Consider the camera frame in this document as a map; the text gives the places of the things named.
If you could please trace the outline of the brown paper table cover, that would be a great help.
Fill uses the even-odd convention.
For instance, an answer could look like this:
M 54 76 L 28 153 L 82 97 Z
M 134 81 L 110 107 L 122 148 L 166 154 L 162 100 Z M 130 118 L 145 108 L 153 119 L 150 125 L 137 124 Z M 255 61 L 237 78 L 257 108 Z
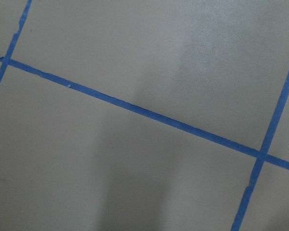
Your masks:
M 289 0 L 0 0 L 0 230 L 289 231 Z

